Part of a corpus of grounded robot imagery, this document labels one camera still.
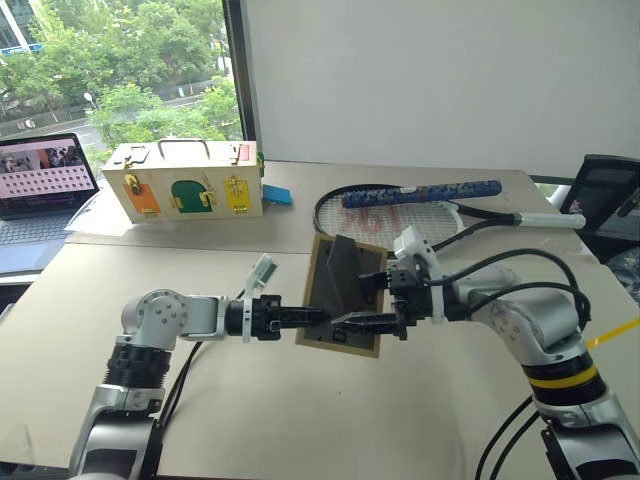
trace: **yellow stripe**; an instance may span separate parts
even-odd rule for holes
[[[540,388],[569,388],[591,380],[597,374],[598,369],[595,365],[591,365],[591,367],[587,368],[585,371],[572,377],[558,378],[557,380],[539,380],[537,378],[529,378],[529,383],[534,387]]]
[[[629,323],[625,323],[624,325],[620,325],[618,328],[614,328],[610,332],[605,333],[604,335],[600,335],[599,337],[592,338],[587,342],[587,348],[596,348],[597,346],[603,344],[611,340],[612,338],[617,337],[618,335],[622,335],[625,332],[628,332],[632,328],[640,326],[640,317],[631,320]]]

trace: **window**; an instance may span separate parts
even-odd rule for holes
[[[0,0],[0,139],[242,139],[222,0]]]

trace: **laptop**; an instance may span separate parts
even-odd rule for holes
[[[42,270],[97,192],[75,134],[0,142],[0,274]]]

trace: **box handle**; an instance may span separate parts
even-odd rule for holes
[[[207,146],[207,142],[205,142],[201,138],[163,138],[162,140],[158,140],[158,150],[160,150],[160,156],[165,159],[164,151],[162,150],[163,143],[183,143],[183,142],[196,142],[204,145],[204,150],[207,152],[207,159],[211,160],[211,155],[209,155],[209,147]]]

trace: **white table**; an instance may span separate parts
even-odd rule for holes
[[[307,254],[274,254],[265,293],[299,305]],[[0,458],[66,465],[120,311],[156,288],[234,295],[257,258],[222,252],[68,244],[0,324]],[[587,335],[637,316],[613,275],[571,262],[593,302]],[[456,270],[466,261],[446,261]],[[527,280],[562,278],[544,261],[507,262]],[[472,476],[497,426],[530,390],[497,336],[468,323],[387,337],[378,360],[238,338],[210,344],[195,362],[169,429],[159,473],[222,478],[389,479]],[[640,431],[640,329],[593,351]],[[190,345],[179,342],[166,385]],[[505,479],[552,479],[536,424],[504,467]],[[3,442],[28,433],[32,448]]]
[[[104,229],[105,222],[115,235],[76,233],[68,241],[103,245],[137,245],[172,248],[238,250],[252,252],[311,253],[315,202],[337,187],[357,183],[397,185],[441,184],[474,180],[500,180],[503,192],[495,197],[460,200],[460,203],[497,212],[557,213],[540,195],[529,176],[519,170],[369,167],[318,163],[267,162],[263,183],[291,190],[293,205],[268,206],[260,218],[233,218],[215,221],[130,224],[113,192],[106,187],[101,207],[89,213],[89,224]],[[536,247],[564,256],[596,262],[580,239],[570,231],[551,229],[485,230],[463,239],[455,254],[482,258],[510,248]]]

